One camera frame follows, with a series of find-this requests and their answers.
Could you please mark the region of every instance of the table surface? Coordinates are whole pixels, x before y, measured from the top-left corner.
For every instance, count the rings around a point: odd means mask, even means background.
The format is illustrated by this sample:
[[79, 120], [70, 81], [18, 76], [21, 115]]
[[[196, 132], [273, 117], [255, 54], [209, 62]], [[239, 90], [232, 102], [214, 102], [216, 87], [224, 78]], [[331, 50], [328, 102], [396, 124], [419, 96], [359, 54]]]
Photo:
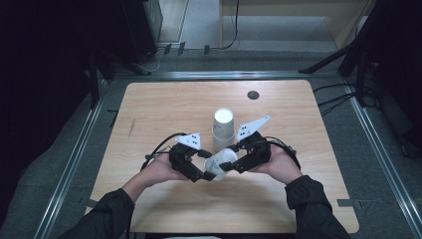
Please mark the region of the table surface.
[[[251, 91], [260, 97], [248, 99]], [[338, 199], [349, 196], [307, 81], [129, 85], [91, 199], [122, 187], [139, 172], [145, 155], [175, 132], [200, 132], [202, 148], [211, 151], [213, 117], [220, 108], [234, 113], [235, 125], [270, 116], [260, 134], [297, 150], [302, 172], [323, 184], [335, 217], [347, 232], [358, 230], [353, 208], [338, 206]], [[193, 162], [203, 169], [203, 158], [194, 156]], [[289, 233], [296, 231], [296, 220], [282, 183], [265, 174], [230, 171], [222, 181], [167, 181], [147, 188], [136, 202], [131, 231]]]

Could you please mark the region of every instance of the wire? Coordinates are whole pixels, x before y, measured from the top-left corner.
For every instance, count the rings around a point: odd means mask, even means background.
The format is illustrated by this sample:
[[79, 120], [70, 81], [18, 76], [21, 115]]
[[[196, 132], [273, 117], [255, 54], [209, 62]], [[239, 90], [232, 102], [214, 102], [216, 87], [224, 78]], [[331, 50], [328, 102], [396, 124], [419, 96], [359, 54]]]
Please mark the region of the wire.
[[350, 96], [350, 97], [347, 97], [346, 99], [343, 99], [341, 102], [339, 102], [339, 103], [335, 104], [334, 106], [332, 106], [332, 107], [330, 107], [330, 108], [328, 108], [328, 109], [326, 109], [326, 110], [322, 111], [320, 114], [321, 114], [322, 116], [327, 115], [328, 113], [332, 112], [332, 110], [334, 110], [334, 108], [336, 108], [336, 107], [338, 107], [339, 105], [341, 105], [341, 104], [345, 103], [346, 101], [350, 100], [351, 98], [353, 98], [353, 96]]
[[161, 149], [161, 147], [167, 143], [169, 140], [171, 140], [172, 138], [176, 137], [176, 136], [185, 136], [187, 135], [184, 132], [177, 132], [174, 133], [172, 135], [170, 135], [169, 137], [167, 137], [163, 142], [161, 142], [158, 147], [155, 148], [155, 150], [149, 155], [149, 157], [146, 159], [145, 163], [142, 165], [142, 167], [140, 168], [140, 170], [144, 170], [147, 166], [148, 163], [153, 159], [153, 157], [157, 154], [157, 152]]
[[237, 4], [236, 4], [236, 20], [235, 20], [235, 22], [236, 22], [236, 24], [235, 24], [235, 30], [236, 30], [236, 32], [235, 32], [235, 38], [233, 39], [232, 43], [230, 43], [230, 45], [228, 45], [228, 46], [226, 46], [226, 47], [223, 47], [221, 50], [227, 50], [227, 49], [231, 48], [231, 47], [232, 47], [232, 45], [233, 45], [233, 44], [236, 42], [236, 40], [237, 40], [237, 37], [238, 37], [239, 1], [240, 1], [240, 0], [237, 0]]
[[334, 85], [323, 86], [323, 87], [320, 87], [320, 88], [316, 88], [314, 90], [314, 93], [317, 92], [317, 91], [320, 91], [322, 89], [333, 88], [333, 87], [340, 87], [340, 86], [352, 86], [352, 87], [355, 87], [356, 84], [342, 83], [342, 84], [334, 84]]
[[168, 148], [170, 148], [170, 149], [171, 149], [171, 146], [166, 146], [165, 148], [160, 149], [159, 151], [157, 151], [157, 152], [155, 153], [155, 155], [150, 155], [150, 154], [147, 154], [147, 155], [145, 156], [145, 159], [149, 159], [150, 157], [151, 157], [151, 158], [156, 158], [158, 155], [160, 155], [160, 154], [162, 154], [162, 153], [169, 153], [169, 151], [166, 151]]
[[301, 164], [299, 163], [298, 158], [296, 157], [296, 151], [291, 146], [283, 143], [281, 140], [279, 140], [276, 137], [265, 136], [265, 138], [271, 138], [274, 141], [259, 140], [259, 141], [252, 142], [250, 146], [254, 144], [262, 144], [262, 143], [275, 145], [281, 148], [294, 161], [294, 163], [298, 166], [298, 168], [301, 169]]
[[159, 67], [160, 67], [160, 62], [159, 62], [159, 59], [158, 59], [158, 57], [157, 57], [157, 54], [159, 53], [159, 52], [161, 52], [161, 51], [163, 51], [164, 49], [160, 49], [160, 50], [158, 50], [155, 54], [154, 54], [154, 57], [155, 57], [155, 61], [156, 61], [156, 63], [157, 63], [157, 66], [154, 68], [154, 69], [152, 69], [152, 70], [149, 70], [149, 69], [147, 69], [147, 68], [145, 68], [145, 67], [143, 67], [142, 65], [144, 65], [147, 61], [149, 61], [150, 60], [150, 58], [149, 59], [147, 59], [147, 60], [145, 60], [143, 63], [141, 63], [141, 64], [137, 64], [136, 66], [138, 67], [138, 68], [140, 68], [140, 69], [142, 69], [142, 70], [144, 70], [144, 71], [146, 71], [146, 72], [150, 72], [150, 73], [152, 73], [152, 72], [155, 72], [156, 70], [158, 70], [159, 69]]
[[318, 104], [318, 106], [319, 106], [319, 107], [321, 107], [321, 106], [323, 106], [323, 105], [326, 105], [326, 104], [329, 104], [329, 103], [332, 103], [332, 102], [338, 101], [338, 100], [340, 100], [340, 99], [342, 99], [342, 98], [349, 98], [349, 97], [354, 97], [354, 93], [344, 94], [344, 95], [342, 95], [342, 96], [336, 97], [336, 98], [331, 99], [331, 100], [328, 100], [328, 101], [326, 101], [326, 102], [319, 103], [319, 104]]
[[[233, 12], [233, 5], [230, 5], [230, 12]], [[235, 29], [237, 29], [237, 23], [235, 23], [234, 21], [233, 21], [233, 15], [232, 14], [230, 14], [230, 20], [232, 21], [232, 25], [233, 25], [233, 27], [235, 28]], [[237, 39], [237, 41], [238, 41], [238, 46], [236, 47], [236, 49], [237, 48], [239, 48], [239, 46], [240, 46], [240, 40], [239, 39]]]

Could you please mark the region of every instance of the black tape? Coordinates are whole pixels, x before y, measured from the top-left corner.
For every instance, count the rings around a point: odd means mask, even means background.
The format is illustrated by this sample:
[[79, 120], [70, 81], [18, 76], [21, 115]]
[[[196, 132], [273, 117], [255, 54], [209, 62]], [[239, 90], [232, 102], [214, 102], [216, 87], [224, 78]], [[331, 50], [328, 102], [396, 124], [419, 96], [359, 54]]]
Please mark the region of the black tape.
[[167, 46], [165, 46], [164, 55], [169, 54], [170, 53], [170, 50], [171, 50], [171, 44], [168, 44]]
[[210, 53], [210, 45], [205, 45], [204, 47], [204, 55], [208, 55]]
[[337, 204], [339, 207], [348, 207], [353, 206], [353, 200], [351, 199], [338, 199]]
[[177, 53], [177, 56], [180, 56], [180, 55], [183, 54], [185, 44], [186, 44], [186, 42], [180, 43], [180, 47], [179, 47], [179, 51]]
[[85, 202], [86, 207], [94, 208], [97, 205], [97, 201], [94, 201], [92, 199], [88, 199], [87, 202]]
[[109, 127], [114, 127], [115, 120], [117, 119], [118, 111], [117, 110], [106, 110], [107, 112], [115, 113], [114, 118], [112, 119]]

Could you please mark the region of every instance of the cup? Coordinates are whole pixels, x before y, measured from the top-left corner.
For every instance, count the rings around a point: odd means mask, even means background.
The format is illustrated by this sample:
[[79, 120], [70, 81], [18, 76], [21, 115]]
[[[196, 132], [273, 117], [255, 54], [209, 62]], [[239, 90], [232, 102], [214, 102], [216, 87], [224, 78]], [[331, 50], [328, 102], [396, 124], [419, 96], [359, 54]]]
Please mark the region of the cup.
[[229, 109], [222, 108], [214, 114], [213, 133], [217, 138], [228, 139], [235, 133], [233, 113]]
[[226, 176], [227, 172], [221, 169], [220, 164], [224, 162], [234, 162], [238, 159], [236, 152], [230, 148], [224, 148], [213, 156], [207, 158], [204, 162], [205, 171], [216, 174], [214, 181], [220, 181]]
[[213, 128], [212, 136], [213, 136], [212, 144], [213, 144], [214, 152], [219, 152], [219, 151], [223, 150], [223, 148], [225, 148], [226, 146], [230, 146], [230, 145], [235, 144], [236, 136], [235, 136], [234, 133], [231, 137], [226, 138], [226, 139], [222, 139], [222, 138], [219, 138], [215, 135], [214, 128]]

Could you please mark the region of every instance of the metal frame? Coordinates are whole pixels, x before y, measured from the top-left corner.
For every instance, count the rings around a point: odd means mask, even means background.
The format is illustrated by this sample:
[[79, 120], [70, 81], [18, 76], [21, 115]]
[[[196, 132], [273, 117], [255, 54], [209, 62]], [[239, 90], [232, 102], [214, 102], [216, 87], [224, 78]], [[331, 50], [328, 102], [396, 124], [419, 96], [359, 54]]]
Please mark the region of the metal frame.
[[[177, 82], [177, 81], [267, 81], [267, 80], [295, 80], [295, 79], [317, 79], [317, 78], [337, 78], [340, 76], [333, 71], [319, 71], [311, 75], [298, 74], [296, 71], [282, 71], [282, 72], [167, 72], [158, 73], [151, 76], [136, 76], [131, 73], [117, 73], [117, 79], [132, 79], [135, 82]], [[85, 145], [90, 137], [91, 131], [96, 123], [97, 117], [101, 110], [104, 96], [108, 89], [108, 83], [102, 81], [102, 95], [99, 103], [94, 109], [90, 111], [87, 121], [81, 131], [74, 150], [69, 158], [68, 164], [63, 171], [62, 177], [56, 187], [48, 203], [48, 207], [43, 216], [43, 219], [38, 227], [34, 238], [48, 238], [51, 229], [56, 221], [57, 215], [66, 197], [70, 184], [78, 168]], [[351, 87], [346, 87], [348, 93], [354, 91]], [[378, 162], [389, 182], [391, 189], [399, 203], [403, 214], [409, 223], [410, 229], [415, 238], [422, 238], [422, 219], [420, 212], [411, 198], [406, 186], [400, 178], [400, 175], [395, 170], [394, 164], [389, 157], [385, 147], [380, 140], [372, 122], [366, 112], [366, 109], [360, 107], [355, 99], [351, 100], [354, 111], [368, 137], [369, 142], [376, 154]]]

